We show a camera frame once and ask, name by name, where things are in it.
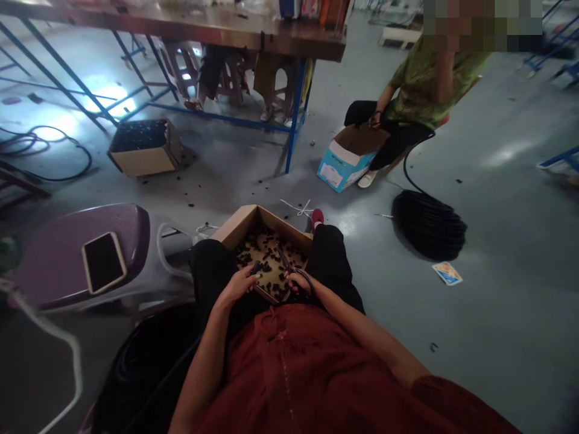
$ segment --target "red shirt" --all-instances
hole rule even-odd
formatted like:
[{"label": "red shirt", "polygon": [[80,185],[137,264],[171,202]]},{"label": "red shirt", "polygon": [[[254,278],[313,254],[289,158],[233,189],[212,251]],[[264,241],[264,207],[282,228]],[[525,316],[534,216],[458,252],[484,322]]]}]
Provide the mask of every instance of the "red shirt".
[{"label": "red shirt", "polygon": [[291,304],[230,344],[227,383],[192,433],[518,433],[438,377],[403,389],[327,312]]}]

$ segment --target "cable coil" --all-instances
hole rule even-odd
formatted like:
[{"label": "cable coil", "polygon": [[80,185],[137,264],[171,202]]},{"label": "cable coil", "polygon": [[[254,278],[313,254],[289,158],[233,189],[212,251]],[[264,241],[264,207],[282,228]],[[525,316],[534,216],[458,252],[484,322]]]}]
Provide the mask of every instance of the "cable coil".
[{"label": "cable coil", "polygon": [[[54,139],[54,140],[42,139],[34,132],[40,128],[50,128],[52,130],[56,130],[62,134],[62,137],[60,139]],[[47,177],[41,176],[39,174],[35,174],[34,172],[18,169],[20,172],[22,172],[25,175],[29,175],[29,176],[32,176],[33,178],[38,178],[38,179],[41,179],[43,181],[51,181],[51,182],[70,181],[70,180],[80,178],[81,176],[83,176],[86,172],[89,171],[90,167],[92,166],[92,155],[90,154],[88,149],[86,149],[83,145],[81,145],[77,139],[74,139],[74,138],[68,136],[64,131],[59,130],[58,128],[50,127],[49,125],[38,125],[34,128],[31,128],[26,133],[15,133],[14,131],[5,130],[2,127],[0,127],[0,131],[4,131],[5,133],[12,134],[14,136],[14,137],[11,137],[10,139],[0,141],[0,149],[4,149],[8,146],[13,146],[13,145],[18,145],[18,144],[23,145],[22,148],[19,148],[19,149],[13,150],[13,151],[1,151],[0,150],[0,156],[7,156],[7,157],[31,156],[31,155],[39,154],[41,152],[46,151],[48,148],[50,148],[51,143],[59,143],[59,142],[64,142],[65,140],[68,140],[68,141],[72,142],[76,148],[81,149],[86,154],[86,156],[88,158],[88,161],[87,161],[86,165],[84,166],[84,168],[79,173],[72,175],[72,176],[69,176],[69,177],[47,178]],[[37,143],[44,143],[45,147],[43,147],[42,149],[39,149],[37,151],[29,151]]]},{"label": "cable coil", "polygon": [[435,261],[456,259],[463,249],[468,226],[454,209],[430,196],[416,185],[406,169],[404,174],[418,191],[404,190],[392,204],[392,217],[408,242]]}]

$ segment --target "white zip tie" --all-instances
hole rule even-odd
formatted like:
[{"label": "white zip tie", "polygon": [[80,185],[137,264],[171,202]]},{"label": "white zip tie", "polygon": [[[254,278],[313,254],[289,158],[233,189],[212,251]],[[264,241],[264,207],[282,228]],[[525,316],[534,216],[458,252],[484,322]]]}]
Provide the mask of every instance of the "white zip tie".
[{"label": "white zip tie", "polygon": [[314,210],[306,209],[309,205],[310,199],[308,199],[308,201],[306,202],[306,205],[303,208],[294,207],[293,205],[288,204],[285,200],[283,200],[283,199],[280,199],[280,200],[281,200],[281,202],[285,203],[287,206],[293,208],[296,211],[299,211],[299,213],[297,214],[298,217],[302,216],[302,215],[306,215],[306,216],[308,216],[308,218],[310,220],[312,219],[311,213],[314,212]]},{"label": "white zip tie", "polygon": [[201,238],[207,239],[209,238],[209,235],[205,235],[203,232],[208,229],[219,229],[219,226],[203,225],[195,229],[195,232],[197,232],[197,235],[199,235]]}]

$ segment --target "green shirt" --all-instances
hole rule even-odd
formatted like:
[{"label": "green shirt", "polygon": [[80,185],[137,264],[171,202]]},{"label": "green shirt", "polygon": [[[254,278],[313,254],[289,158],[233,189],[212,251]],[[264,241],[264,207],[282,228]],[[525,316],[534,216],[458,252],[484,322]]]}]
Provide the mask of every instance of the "green shirt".
[{"label": "green shirt", "polygon": [[386,109],[391,120],[420,122],[435,130],[451,108],[470,90],[478,72],[491,52],[458,52],[454,57],[454,95],[450,101],[437,105],[432,100],[436,53],[423,49],[423,37],[414,44],[406,60],[390,80],[389,85],[400,88],[398,96]]}]

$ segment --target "table top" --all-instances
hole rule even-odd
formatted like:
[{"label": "table top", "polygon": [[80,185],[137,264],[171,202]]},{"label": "table top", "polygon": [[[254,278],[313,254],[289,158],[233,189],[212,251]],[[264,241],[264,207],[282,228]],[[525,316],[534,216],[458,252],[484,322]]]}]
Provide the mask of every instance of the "table top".
[{"label": "table top", "polygon": [[284,22],[235,6],[165,8],[73,4],[70,0],[0,0],[2,14],[191,40],[321,60],[341,61],[346,34],[326,31],[315,20]]}]

